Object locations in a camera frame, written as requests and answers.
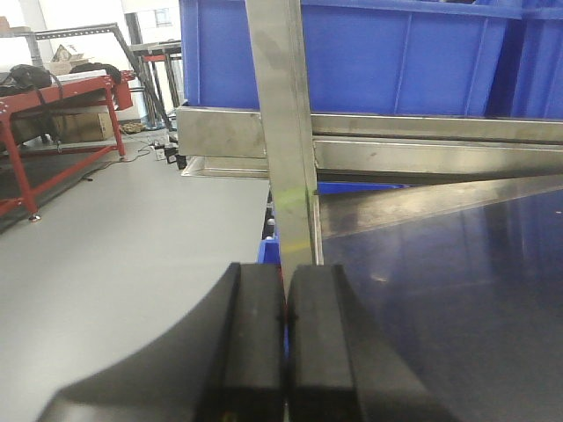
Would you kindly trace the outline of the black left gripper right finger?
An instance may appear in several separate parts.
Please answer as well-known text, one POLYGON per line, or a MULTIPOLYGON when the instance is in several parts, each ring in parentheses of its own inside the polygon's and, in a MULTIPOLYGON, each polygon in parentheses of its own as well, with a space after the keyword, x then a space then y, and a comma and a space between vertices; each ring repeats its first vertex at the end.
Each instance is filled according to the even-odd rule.
POLYGON ((300 266, 289 289, 292 421, 454 421, 359 303, 341 266, 300 266))

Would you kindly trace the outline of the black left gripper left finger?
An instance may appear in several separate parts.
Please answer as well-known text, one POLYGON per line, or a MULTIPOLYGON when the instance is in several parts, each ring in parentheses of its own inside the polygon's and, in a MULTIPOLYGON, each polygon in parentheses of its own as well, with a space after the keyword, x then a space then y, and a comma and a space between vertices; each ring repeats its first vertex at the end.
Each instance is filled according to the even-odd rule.
POLYGON ((273 265, 232 263, 173 327, 60 389, 41 421, 281 421, 284 305, 273 265))

